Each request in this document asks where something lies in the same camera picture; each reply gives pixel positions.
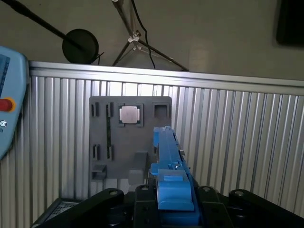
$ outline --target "metal bar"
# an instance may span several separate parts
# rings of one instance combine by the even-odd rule
[[[117,11],[119,13],[119,16],[123,20],[125,28],[127,29],[129,35],[132,37],[133,36],[133,32],[132,32],[131,26],[130,26],[130,24],[128,22],[128,19],[126,18],[125,13],[124,13],[123,1],[121,1],[121,0],[112,0],[112,3],[115,6],[115,8],[117,9]]]

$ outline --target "black cable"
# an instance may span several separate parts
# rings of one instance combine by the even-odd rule
[[[145,32],[145,38],[146,38],[146,43],[147,43],[148,50],[149,50],[149,56],[150,56],[151,62],[152,62],[152,64],[153,64],[153,67],[154,67],[154,69],[155,69],[155,64],[154,64],[154,61],[153,61],[153,59],[152,59],[151,49],[150,49],[149,43],[148,43],[148,32],[147,32],[146,28],[143,26],[142,21],[141,21],[139,15],[138,15],[138,12],[137,12],[136,5],[135,5],[134,0],[131,0],[131,2],[132,2],[132,5],[133,5],[133,8],[134,8],[134,11],[135,11],[137,20],[138,20],[139,24],[141,25],[142,29],[143,29],[144,32]]]

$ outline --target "red emergency stop button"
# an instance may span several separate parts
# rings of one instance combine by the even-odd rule
[[[0,99],[0,112],[9,112],[13,108],[13,103],[9,99]]]

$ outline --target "gray block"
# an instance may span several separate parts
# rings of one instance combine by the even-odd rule
[[[132,168],[129,170],[129,184],[143,184],[147,167],[147,152],[137,152],[134,155]]]

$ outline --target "corrugated metal wall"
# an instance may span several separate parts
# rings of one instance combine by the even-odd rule
[[[58,196],[86,198],[92,95],[172,98],[172,126],[201,185],[244,188],[304,217],[304,96],[32,76],[0,163],[0,228],[28,228]]]

